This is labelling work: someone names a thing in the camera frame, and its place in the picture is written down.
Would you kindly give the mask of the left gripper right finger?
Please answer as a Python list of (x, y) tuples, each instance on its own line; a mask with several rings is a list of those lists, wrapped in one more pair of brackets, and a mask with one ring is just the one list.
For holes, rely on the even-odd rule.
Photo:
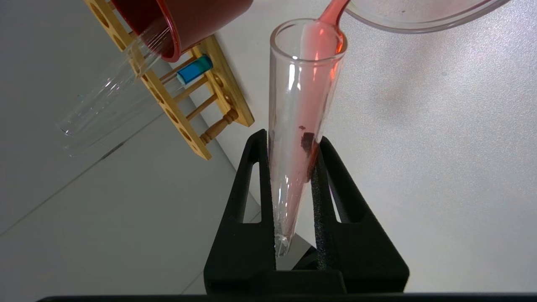
[(410, 270), (326, 137), (311, 175), (321, 266), (347, 279), (406, 279)]

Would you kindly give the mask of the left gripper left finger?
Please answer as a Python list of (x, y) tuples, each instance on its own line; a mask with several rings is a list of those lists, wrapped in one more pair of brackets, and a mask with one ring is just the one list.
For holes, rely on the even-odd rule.
[[(254, 164), (259, 168), (261, 221), (244, 223)], [(276, 269), (274, 214), (271, 200), (267, 131), (249, 137), (204, 272), (257, 274)]]

